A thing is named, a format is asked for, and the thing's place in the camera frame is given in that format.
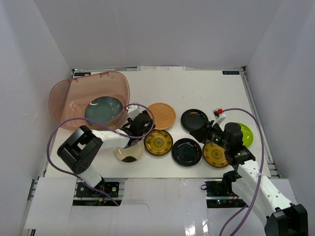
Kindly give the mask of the orange woven round plate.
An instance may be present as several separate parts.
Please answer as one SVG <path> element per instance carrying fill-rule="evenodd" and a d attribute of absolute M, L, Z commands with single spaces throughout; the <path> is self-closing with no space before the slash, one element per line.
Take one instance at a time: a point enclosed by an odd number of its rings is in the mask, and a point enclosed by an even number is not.
<path fill-rule="evenodd" d="M 154 103 L 149 105 L 148 109 L 153 112 L 156 130 L 166 130 L 176 121 L 174 108 L 166 103 Z"/>

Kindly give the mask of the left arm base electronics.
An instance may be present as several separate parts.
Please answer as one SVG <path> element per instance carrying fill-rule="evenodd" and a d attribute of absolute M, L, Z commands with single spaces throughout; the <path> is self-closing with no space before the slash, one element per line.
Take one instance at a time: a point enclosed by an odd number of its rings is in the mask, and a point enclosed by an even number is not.
<path fill-rule="evenodd" d="M 117 207 L 122 202 L 119 182 L 105 182 L 100 186 L 100 190 L 108 194 L 117 204 L 106 195 L 88 188 L 83 182 L 77 182 L 73 206 L 83 207 Z"/>

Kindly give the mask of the cream plate with black motif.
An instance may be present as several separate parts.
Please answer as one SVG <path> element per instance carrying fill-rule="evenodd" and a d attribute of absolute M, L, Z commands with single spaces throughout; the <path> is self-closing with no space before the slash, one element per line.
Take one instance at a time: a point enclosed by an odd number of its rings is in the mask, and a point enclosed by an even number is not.
<path fill-rule="evenodd" d="M 132 163 L 139 160 L 144 153 L 144 143 L 139 141 L 136 145 L 128 148 L 114 149 L 115 156 L 122 162 Z"/>

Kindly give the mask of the glossy black plate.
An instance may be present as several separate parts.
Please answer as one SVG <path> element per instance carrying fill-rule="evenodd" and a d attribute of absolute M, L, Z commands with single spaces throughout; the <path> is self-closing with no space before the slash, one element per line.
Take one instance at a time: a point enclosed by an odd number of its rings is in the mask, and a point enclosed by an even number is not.
<path fill-rule="evenodd" d="M 172 147 L 173 160 L 183 167 L 192 167 L 199 163 L 202 157 L 200 145 L 193 139 L 182 138 Z"/>

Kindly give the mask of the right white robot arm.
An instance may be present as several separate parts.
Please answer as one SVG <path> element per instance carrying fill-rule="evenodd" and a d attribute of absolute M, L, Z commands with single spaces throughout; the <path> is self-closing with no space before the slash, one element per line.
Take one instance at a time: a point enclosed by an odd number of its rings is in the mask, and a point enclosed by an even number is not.
<path fill-rule="evenodd" d="M 254 155 L 243 144 L 239 124 L 227 123 L 224 129 L 208 122 L 190 134 L 200 143 L 214 143 L 224 149 L 233 170 L 225 173 L 223 192 L 235 194 L 248 205 L 261 221 L 267 236 L 307 236 L 308 213 L 301 204 L 294 204 L 263 175 Z"/>

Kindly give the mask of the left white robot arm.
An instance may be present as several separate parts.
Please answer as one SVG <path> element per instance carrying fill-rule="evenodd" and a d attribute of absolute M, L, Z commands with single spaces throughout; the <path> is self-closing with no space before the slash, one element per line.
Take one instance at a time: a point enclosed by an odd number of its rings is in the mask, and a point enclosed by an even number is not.
<path fill-rule="evenodd" d="M 82 125 L 58 148 L 57 155 L 87 184 L 88 192 L 99 196 L 104 190 L 103 179 L 92 166 L 97 153 L 102 149 L 130 148 L 142 140 L 153 125 L 146 111 L 128 118 L 127 123 L 115 132 L 91 130 Z"/>

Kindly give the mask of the yellow patterned plate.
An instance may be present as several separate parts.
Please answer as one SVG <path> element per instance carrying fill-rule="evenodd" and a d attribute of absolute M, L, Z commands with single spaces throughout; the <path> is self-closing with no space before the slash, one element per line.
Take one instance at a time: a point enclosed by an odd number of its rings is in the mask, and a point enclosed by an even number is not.
<path fill-rule="evenodd" d="M 212 142 L 204 145 L 202 156 L 208 164 L 215 168 L 228 166 L 228 162 L 224 155 L 224 149 Z"/>
<path fill-rule="evenodd" d="M 153 156 L 164 156 L 173 147 L 173 138 L 165 130 L 152 130 L 144 140 L 145 150 Z"/>

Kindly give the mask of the dark teal glazed plate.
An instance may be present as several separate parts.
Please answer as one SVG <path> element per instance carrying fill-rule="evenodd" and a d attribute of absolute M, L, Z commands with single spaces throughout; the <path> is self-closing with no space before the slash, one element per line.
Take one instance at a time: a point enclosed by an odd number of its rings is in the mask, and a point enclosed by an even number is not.
<path fill-rule="evenodd" d="M 123 110 L 123 103 L 114 97 L 103 96 L 93 100 L 85 109 L 85 118 L 105 123 Z"/>

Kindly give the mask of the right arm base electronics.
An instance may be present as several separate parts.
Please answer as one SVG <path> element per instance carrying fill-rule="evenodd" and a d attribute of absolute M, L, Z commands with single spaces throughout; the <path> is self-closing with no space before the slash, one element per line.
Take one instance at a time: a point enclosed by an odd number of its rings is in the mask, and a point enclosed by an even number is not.
<path fill-rule="evenodd" d="M 207 208 L 242 208 L 246 204 L 236 194 L 228 193 L 221 180 L 205 181 L 200 189 L 206 193 Z"/>

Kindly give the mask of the small black plate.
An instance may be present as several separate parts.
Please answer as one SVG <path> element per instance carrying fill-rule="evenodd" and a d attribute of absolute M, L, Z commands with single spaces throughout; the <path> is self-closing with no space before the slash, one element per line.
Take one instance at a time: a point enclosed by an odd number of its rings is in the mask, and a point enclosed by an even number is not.
<path fill-rule="evenodd" d="M 198 109 L 186 110 L 181 116 L 181 125 L 188 132 L 200 129 L 207 121 L 207 115 Z"/>

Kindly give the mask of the lime green plate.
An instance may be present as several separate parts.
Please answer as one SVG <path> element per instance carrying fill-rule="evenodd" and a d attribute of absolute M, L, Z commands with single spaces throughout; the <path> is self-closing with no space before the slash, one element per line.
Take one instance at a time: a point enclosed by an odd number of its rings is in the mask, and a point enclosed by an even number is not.
<path fill-rule="evenodd" d="M 242 142 L 243 145 L 249 148 L 254 140 L 253 132 L 251 129 L 243 123 L 237 122 L 239 128 L 237 129 L 236 135 L 240 137 L 240 133 L 242 133 Z"/>

